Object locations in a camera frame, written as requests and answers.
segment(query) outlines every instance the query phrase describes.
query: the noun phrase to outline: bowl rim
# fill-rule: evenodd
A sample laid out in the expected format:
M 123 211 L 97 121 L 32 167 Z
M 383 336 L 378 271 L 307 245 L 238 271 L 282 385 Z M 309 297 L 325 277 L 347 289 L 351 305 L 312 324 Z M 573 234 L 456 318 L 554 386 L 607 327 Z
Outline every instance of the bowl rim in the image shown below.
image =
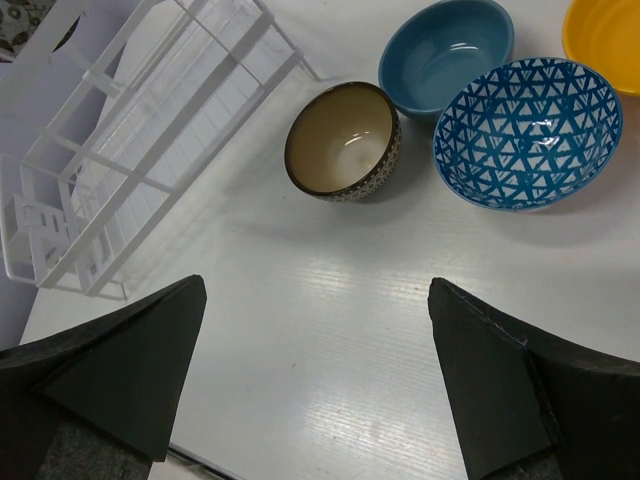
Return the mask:
M 356 182 L 353 182 L 351 185 L 348 185 L 339 190 L 333 190 L 330 192 L 319 192 L 317 190 L 310 189 L 309 187 L 306 187 L 305 185 L 303 185 L 296 178 L 296 176 L 293 173 L 293 169 L 291 167 L 291 158 L 292 158 L 291 143 L 293 142 L 296 129 L 300 125 L 300 122 L 303 120 L 306 114 L 309 112 L 311 107 L 314 106 L 322 98 L 328 95 L 331 95 L 336 91 L 344 90 L 347 88 L 354 88 L 354 87 L 366 88 L 366 89 L 372 90 L 373 92 L 377 93 L 385 101 L 385 103 L 387 104 L 387 107 L 389 107 L 389 113 L 391 114 L 391 132 L 389 134 L 389 140 L 387 142 L 387 146 L 384 150 L 384 153 L 382 154 L 380 159 L 378 159 L 376 164 L 362 178 L 360 178 Z M 323 92 L 319 93 L 309 103 L 307 103 L 307 105 L 305 105 L 305 107 L 300 111 L 295 121 L 291 125 L 291 128 L 289 129 L 289 133 L 287 135 L 287 141 L 284 147 L 284 165 L 287 170 L 287 175 L 289 176 L 289 179 L 293 182 L 293 184 L 296 187 L 298 187 L 298 189 L 314 197 L 333 197 L 333 196 L 340 196 L 340 195 L 349 193 L 354 186 L 366 180 L 378 169 L 378 167 L 382 167 L 382 165 L 389 160 L 389 154 L 391 153 L 391 149 L 394 147 L 396 135 L 398 133 L 399 122 L 400 120 L 398 119 L 398 114 L 396 112 L 396 108 L 393 101 L 391 100 L 389 95 L 387 95 L 387 93 L 384 90 L 382 90 L 380 87 L 369 82 L 361 82 L 361 81 L 346 82 L 346 83 L 340 83 L 338 85 L 334 85 L 333 87 L 330 87 L 324 90 Z
M 569 23 L 573 21 L 573 15 L 577 10 L 578 8 L 577 5 L 580 3 L 580 1 L 581 0 L 572 0 L 571 4 L 569 5 L 569 8 L 567 9 L 567 13 L 564 16 L 564 20 L 562 22 L 562 49 L 564 50 L 564 54 L 566 55 L 568 60 L 572 60 L 574 62 L 582 64 L 584 59 L 578 58 L 578 56 L 575 54 L 571 45 L 572 43 L 570 40 L 571 37 L 569 36 Z M 628 89 L 628 88 L 616 87 L 613 84 L 611 85 L 617 92 L 620 92 L 624 95 L 630 95 L 632 97 L 640 97 L 640 87 L 636 89 Z
M 559 57 L 529 57 L 529 58 L 522 58 L 520 60 L 514 60 L 513 62 L 504 64 L 504 65 L 500 65 L 499 67 L 496 67 L 493 70 L 489 70 L 488 72 L 483 73 L 479 77 L 477 77 L 474 80 L 472 80 L 471 82 L 469 82 L 462 90 L 460 90 L 460 92 L 458 92 L 458 94 L 455 96 L 455 98 L 453 100 L 451 100 L 451 102 L 449 103 L 449 105 L 447 105 L 447 107 L 444 109 L 444 111 L 448 110 L 449 107 L 451 107 L 451 105 L 453 105 L 454 103 L 458 102 L 460 97 L 467 90 L 469 85 L 471 85 L 473 82 L 479 80 L 482 77 L 485 77 L 487 75 L 492 74 L 495 70 L 498 70 L 500 68 L 506 68 L 506 67 L 509 67 L 509 66 L 513 65 L 514 63 L 525 62 L 525 61 L 528 61 L 528 60 L 555 60 L 555 61 L 560 61 L 560 62 L 565 62 L 565 63 L 571 63 L 571 64 L 574 64 L 574 65 L 581 66 L 585 70 L 588 70 L 589 72 L 591 72 L 596 77 L 600 77 L 604 81 L 604 83 L 607 85 L 607 87 L 609 87 L 609 89 L 613 93 L 613 97 L 614 97 L 614 99 L 616 101 L 616 110 L 618 112 L 618 115 L 620 116 L 620 126 L 618 128 L 618 134 L 617 134 L 616 138 L 613 139 L 613 148 L 611 149 L 611 152 L 609 152 L 609 156 L 606 158 L 606 160 L 604 162 L 602 162 L 602 165 L 600 165 L 600 168 L 598 169 L 598 171 L 596 173 L 594 173 L 593 175 L 591 175 L 590 178 L 588 178 L 584 183 L 582 183 L 575 190 L 571 190 L 571 191 L 569 191 L 567 193 L 564 193 L 562 195 L 558 195 L 557 197 L 549 200 L 548 202 L 546 202 L 546 203 L 544 203 L 542 205 L 530 205 L 530 206 L 522 207 L 522 208 L 506 208 L 506 207 L 496 207 L 496 206 L 491 206 L 491 205 L 485 205 L 485 204 L 482 204 L 482 203 L 477 202 L 475 200 L 471 200 L 470 198 L 465 197 L 464 195 L 462 195 L 460 192 L 458 192 L 456 189 L 454 189 L 451 186 L 451 184 L 449 183 L 449 181 L 445 177 L 444 173 L 442 172 L 442 169 L 440 167 L 440 162 L 438 162 L 436 160 L 436 137 L 438 136 L 438 132 L 440 131 L 440 123 L 442 121 L 442 117 L 440 117 L 438 119 L 438 123 L 436 123 L 436 127 L 435 127 L 435 129 L 433 131 L 433 146 L 431 147 L 431 154 L 433 156 L 433 162 L 436 164 L 436 170 L 438 171 L 438 175 L 440 175 L 440 178 L 445 183 L 445 185 L 447 187 L 449 187 L 449 190 L 451 190 L 453 193 L 458 195 L 460 198 L 466 200 L 469 203 L 472 203 L 472 204 L 477 205 L 479 207 L 487 208 L 489 210 L 497 210 L 497 211 L 501 211 L 501 212 L 522 212 L 522 211 L 525 211 L 525 210 L 536 210 L 536 209 L 539 209 L 539 208 L 548 207 L 549 205 L 552 205 L 552 204 L 557 203 L 557 202 L 559 202 L 561 200 L 564 200 L 567 197 L 570 197 L 574 193 L 579 192 L 584 187 L 589 185 L 589 183 L 591 183 L 593 181 L 593 179 L 596 178 L 602 172 L 602 170 L 604 170 L 604 168 L 607 166 L 607 164 L 611 161 L 611 159 L 613 158 L 614 154 L 616 153 L 616 150 L 617 150 L 618 145 L 620 144 L 620 140 L 622 138 L 622 131 L 623 131 L 623 128 L 624 128 L 624 111 L 622 109 L 622 104 L 620 103 L 620 97 L 618 97 L 618 94 L 616 93 L 616 89 L 613 88 L 611 83 L 609 83 L 609 81 L 604 76 L 599 74 L 593 68 L 589 67 L 588 65 L 584 65 L 584 64 L 582 64 L 580 62 L 576 62 L 574 60 L 569 60 L 569 59 L 566 59 L 566 58 L 559 58 Z
M 514 29 L 514 26 L 513 26 L 513 19 L 509 15 L 509 12 L 502 5 L 500 5 L 498 2 L 496 2 L 494 0 L 440 0 L 440 1 L 436 2 L 436 3 L 434 3 L 433 5 L 429 5 L 428 7 L 423 8 L 422 10 L 420 10 L 419 12 L 414 14 L 411 18 L 409 18 L 409 20 L 405 21 L 400 27 L 398 27 L 398 29 L 393 34 L 393 36 L 389 39 L 389 41 L 387 42 L 387 45 L 384 48 L 384 51 L 382 52 L 382 56 L 380 57 L 380 62 L 378 63 L 378 83 L 380 84 L 380 88 L 382 88 L 385 92 L 387 91 L 387 89 L 385 87 L 385 82 L 384 82 L 383 65 L 385 64 L 385 61 L 386 61 L 386 59 L 387 59 L 387 57 L 389 55 L 389 50 L 391 49 L 391 46 L 394 44 L 394 42 L 397 40 L 397 38 L 400 36 L 400 34 L 410 24 L 415 22 L 418 18 L 422 17 L 423 15 L 426 15 L 426 14 L 430 13 L 433 10 L 437 10 L 439 8 L 442 8 L 444 5 L 447 5 L 447 4 L 465 3 L 465 2 L 466 3 L 479 3 L 479 4 L 488 5 L 491 8 L 493 8 L 496 12 L 498 12 L 502 16 L 503 20 L 505 20 L 506 27 L 507 27 L 506 48 L 505 48 L 505 51 L 504 51 L 504 55 L 500 59 L 500 62 L 497 65 L 495 65 L 494 68 L 499 67 L 501 65 L 504 65 L 505 63 L 507 63 L 509 61 L 509 58 L 511 57 L 511 53 L 513 51 L 513 46 L 514 46 L 514 41 L 515 41 L 515 29 Z M 408 107 L 406 105 L 403 105 L 400 102 L 396 102 L 395 100 L 394 100 L 394 104 L 403 113 L 407 112 L 410 115 L 415 115 L 415 116 L 427 116 L 427 115 L 440 114 L 448 106 L 448 105 L 445 105 L 442 108 L 421 109 L 421 108 Z

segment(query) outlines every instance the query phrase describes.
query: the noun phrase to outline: purple wall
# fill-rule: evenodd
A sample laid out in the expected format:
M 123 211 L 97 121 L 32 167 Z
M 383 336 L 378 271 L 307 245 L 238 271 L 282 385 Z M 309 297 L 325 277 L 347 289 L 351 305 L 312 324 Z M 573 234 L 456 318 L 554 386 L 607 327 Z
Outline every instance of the purple wall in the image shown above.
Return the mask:
M 88 59 L 97 59 L 137 3 L 136 0 L 109 0 L 103 4 L 97 0 L 90 0 L 87 13 L 80 19 L 71 41 Z M 0 76 L 10 68 L 11 64 L 0 64 Z M 16 110 L 23 116 L 46 125 L 73 92 L 80 79 L 80 69 L 65 55 L 55 55 L 52 65 L 46 68 L 42 79 L 36 82 L 29 96 L 19 99 Z M 67 124 L 65 134 L 82 143 L 95 127 L 103 103 L 104 95 L 98 92 L 88 97 L 73 121 Z M 34 139 L 33 132 L 0 118 L 2 153 L 23 156 Z M 47 162 L 50 162 L 48 167 L 52 170 L 59 170 L 69 161 L 68 152 L 56 148 L 47 152 Z M 35 295 L 35 288 L 10 281 L 4 273 L 3 266 L 0 272 L 0 350 L 19 343 Z

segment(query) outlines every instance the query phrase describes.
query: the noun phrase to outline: white table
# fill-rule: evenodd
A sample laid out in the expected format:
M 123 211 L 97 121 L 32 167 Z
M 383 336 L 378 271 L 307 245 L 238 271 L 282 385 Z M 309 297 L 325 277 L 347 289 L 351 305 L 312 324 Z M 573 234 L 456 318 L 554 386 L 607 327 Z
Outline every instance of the white table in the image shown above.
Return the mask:
M 268 3 L 337 83 L 374 81 L 386 40 L 429 2 Z M 501 3 L 516 58 L 563 55 L 568 0 Z M 427 312 L 434 276 L 640 361 L 637 104 L 624 100 L 619 151 L 592 184 L 547 210 L 512 214 L 450 192 L 430 135 L 408 123 L 398 170 L 371 200 L 336 205 L 298 192 L 282 148 L 319 88 L 280 88 L 132 259 L 130 272 L 153 266 L 132 274 L 134 298 L 191 273 L 207 284 L 174 443 L 246 480 L 466 478 Z M 117 306 L 40 291 L 23 341 Z

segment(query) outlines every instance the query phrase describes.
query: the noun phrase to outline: teal bowl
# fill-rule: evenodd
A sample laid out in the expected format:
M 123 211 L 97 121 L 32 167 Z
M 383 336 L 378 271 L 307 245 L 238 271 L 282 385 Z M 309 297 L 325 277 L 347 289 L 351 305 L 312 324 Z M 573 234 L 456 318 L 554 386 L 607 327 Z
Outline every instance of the teal bowl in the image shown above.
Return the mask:
M 387 45 L 380 87 L 407 117 L 435 122 L 469 82 L 508 63 L 513 22 L 492 0 L 444 0 L 407 21 Z

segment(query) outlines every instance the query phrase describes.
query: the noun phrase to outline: dish rack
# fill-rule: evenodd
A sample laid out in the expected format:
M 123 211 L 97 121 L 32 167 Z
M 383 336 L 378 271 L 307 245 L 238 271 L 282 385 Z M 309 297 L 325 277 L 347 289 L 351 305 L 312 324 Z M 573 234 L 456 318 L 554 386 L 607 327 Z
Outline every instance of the dish rack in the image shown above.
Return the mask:
M 119 269 L 251 114 L 296 67 L 317 79 L 261 0 L 168 0 L 176 15 L 127 79 L 105 73 L 157 0 L 142 0 L 48 125 L 12 109 L 81 15 L 58 0 L 0 82 L 0 113 L 38 133 L 24 158 L 0 156 L 2 251 L 9 278 L 44 288 L 126 298 Z M 107 95 L 83 144 L 63 127 L 92 89 Z M 72 152 L 51 171 L 51 146 Z M 39 195 L 56 185 L 55 198 Z

